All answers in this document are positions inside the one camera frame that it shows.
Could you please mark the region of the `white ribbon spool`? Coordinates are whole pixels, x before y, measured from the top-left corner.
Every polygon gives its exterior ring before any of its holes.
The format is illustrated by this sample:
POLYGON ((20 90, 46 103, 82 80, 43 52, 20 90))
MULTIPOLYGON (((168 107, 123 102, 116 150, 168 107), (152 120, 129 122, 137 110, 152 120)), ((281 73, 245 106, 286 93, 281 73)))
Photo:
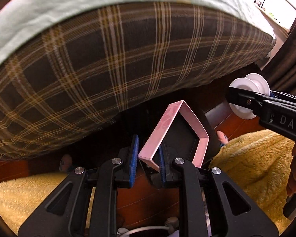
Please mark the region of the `white ribbon spool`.
POLYGON ((242 119, 253 119, 253 108, 258 105, 258 96, 270 96, 270 87, 266 79, 250 73, 246 77, 235 79, 226 91, 226 100, 233 113, 242 119))

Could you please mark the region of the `pink box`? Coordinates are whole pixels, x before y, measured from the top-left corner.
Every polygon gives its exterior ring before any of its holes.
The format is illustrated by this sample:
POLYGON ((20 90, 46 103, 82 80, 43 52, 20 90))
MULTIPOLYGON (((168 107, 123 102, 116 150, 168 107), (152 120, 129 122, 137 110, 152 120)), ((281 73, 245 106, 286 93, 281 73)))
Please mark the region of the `pink box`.
POLYGON ((200 168, 210 137, 197 116, 184 100, 171 103, 138 154, 138 158, 156 171, 160 164, 155 154, 164 147, 163 154, 172 160, 182 157, 200 168))

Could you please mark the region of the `dark brown curtain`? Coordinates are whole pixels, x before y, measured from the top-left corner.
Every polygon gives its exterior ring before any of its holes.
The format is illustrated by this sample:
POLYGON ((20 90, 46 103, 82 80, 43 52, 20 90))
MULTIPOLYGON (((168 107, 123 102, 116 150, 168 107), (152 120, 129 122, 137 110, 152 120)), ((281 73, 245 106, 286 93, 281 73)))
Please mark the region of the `dark brown curtain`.
POLYGON ((287 40, 263 69, 271 90, 296 96, 296 22, 287 40))

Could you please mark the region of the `plaid brown mattress cover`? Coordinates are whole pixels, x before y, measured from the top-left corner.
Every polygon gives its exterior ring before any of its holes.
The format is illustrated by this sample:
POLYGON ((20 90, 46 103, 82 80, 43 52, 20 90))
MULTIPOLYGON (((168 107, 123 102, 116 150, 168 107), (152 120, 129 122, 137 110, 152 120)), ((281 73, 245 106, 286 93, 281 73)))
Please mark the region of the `plaid brown mattress cover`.
POLYGON ((119 112, 264 58, 272 33, 200 5, 129 3, 82 13, 0 65, 0 161, 72 144, 119 112))

